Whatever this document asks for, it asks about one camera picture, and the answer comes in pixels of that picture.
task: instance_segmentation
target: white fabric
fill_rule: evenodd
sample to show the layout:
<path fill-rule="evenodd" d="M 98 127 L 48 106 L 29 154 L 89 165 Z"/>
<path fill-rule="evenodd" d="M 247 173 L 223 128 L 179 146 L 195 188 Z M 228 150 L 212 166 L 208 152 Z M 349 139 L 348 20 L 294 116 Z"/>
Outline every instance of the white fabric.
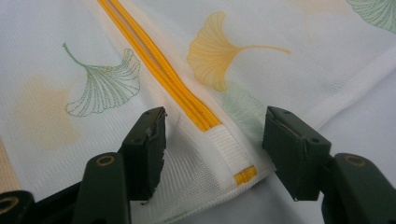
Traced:
<path fill-rule="evenodd" d="M 332 142 L 331 154 L 352 153 L 372 161 L 396 188 L 396 71 L 360 101 L 318 131 Z M 276 175 L 270 175 L 235 199 L 178 223 L 324 223 L 322 197 L 295 202 Z"/>
<path fill-rule="evenodd" d="M 201 132 L 135 53 L 128 65 L 138 68 L 138 82 L 129 80 L 139 85 L 136 96 L 98 114 L 68 115 L 65 106 L 86 87 L 87 66 L 116 66 L 131 46 L 96 1 L 4 1 L 0 136 L 21 187 L 37 200 L 78 182 L 89 158 L 118 150 L 140 114 L 163 105 L 169 116 L 162 179 L 148 204 L 132 203 L 132 217 L 174 222 L 230 200 L 273 171 L 260 146 L 267 105 L 318 128 L 396 65 L 394 34 L 367 24 L 346 2 L 335 11 L 307 10 L 296 0 L 120 2 L 223 124 Z M 227 69 L 227 91 L 199 84 L 187 62 L 189 46 L 217 11 L 236 46 L 291 54 L 244 49 Z M 233 176 L 251 165 L 258 174 L 237 187 Z"/>

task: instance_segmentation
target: yellow stripe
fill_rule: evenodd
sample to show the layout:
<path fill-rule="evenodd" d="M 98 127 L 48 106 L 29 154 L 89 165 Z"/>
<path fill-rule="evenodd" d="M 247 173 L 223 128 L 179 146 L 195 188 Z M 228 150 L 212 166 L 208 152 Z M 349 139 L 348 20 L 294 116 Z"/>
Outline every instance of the yellow stripe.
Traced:
<path fill-rule="evenodd" d="M 175 99 L 192 122 L 203 132 L 220 125 L 221 122 L 212 111 L 184 86 L 161 51 L 123 6 L 116 0 L 110 0 L 112 6 L 106 0 L 98 0 L 98 2 L 136 50 L 151 74 Z"/>
<path fill-rule="evenodd" d="M 241 184 L 247 183 L 251 178 L 257 175 L 256 167 L 249 166 L 245 170 L 233 176 L 236 181 L 236 185 L 239 186 Z"/>

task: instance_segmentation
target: green ginkgo leaf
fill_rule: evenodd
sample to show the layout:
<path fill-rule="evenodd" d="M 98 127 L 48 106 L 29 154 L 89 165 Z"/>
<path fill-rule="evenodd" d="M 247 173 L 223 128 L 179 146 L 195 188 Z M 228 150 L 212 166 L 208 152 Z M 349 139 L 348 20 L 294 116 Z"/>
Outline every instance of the green ginkgo leaf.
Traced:
<path fill-rule="evenodd" d="M 396 34 L 395 0 L 347 0 L 368 23 Z"/>
<path fill-rule="evenodd" d="M 140 62 L 131 49 L 124 51 L 122 62 L 117 66 L 87 65 L 79 62 L 64 48 L 70 57 L 87 72 L 85 90 L 79 100 L 67 104 L 68 114 L 86 117 L 91 113 L 102 113 L 106 109 L 124 105 L 140 90 Z"/>
<path fill-rule="evenodd" d="M 223 94 L 224 111 L 255 142 L 262 140 L 266 107 L 249 91 L 230 82 L 229 90 Z"/>

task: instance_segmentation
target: laundry bag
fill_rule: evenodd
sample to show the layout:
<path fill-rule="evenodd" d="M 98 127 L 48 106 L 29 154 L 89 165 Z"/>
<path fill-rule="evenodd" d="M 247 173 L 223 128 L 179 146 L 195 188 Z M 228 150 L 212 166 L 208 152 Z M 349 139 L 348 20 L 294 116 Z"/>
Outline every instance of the laundry bag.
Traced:
<path fill-rule="evenodd" d="M 0 190 L 39 201 L 164 106 L 166 150 L 133 223 L 226 202 L 275 170 L 266 107 L 314 128 L 396 67 L 392 0 L 0 3 Z"/>

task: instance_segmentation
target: fabric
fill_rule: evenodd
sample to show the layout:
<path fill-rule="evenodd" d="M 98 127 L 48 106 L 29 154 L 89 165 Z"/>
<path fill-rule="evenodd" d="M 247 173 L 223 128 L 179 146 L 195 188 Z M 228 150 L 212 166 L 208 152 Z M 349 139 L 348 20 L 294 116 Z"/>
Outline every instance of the fabric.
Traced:
<path fill-rule="evenodd" d="M 332 142 L 331 154 L 361 155 L 396 187 L 396 70 L 356 104 L 318 129 Z M 227 203 L 178 223 L 318 223 L 323 224 L 322 195 L 316 202 L 295 202 L 276 175 Z"/>
<path fill-rule="evenodd" d="M 0 193 L 20 189 L 20 184 L 15 172 L 9 163 L 3 142 L 0 139 Z"/>
<path fill-rule="evenodd" d="M 392 23 L 356 8 L 0 3 L 0 136 L 21 188 L 40 200 L 78 182 L 88 159 L 117 151 L 140 114 L 163 105 L 161 182 L 146 205 L 132 203 L 133 223 L 234 198 L 274 170 L 261 149 L 267 105 L 318 128 L 395 68 Z"/>

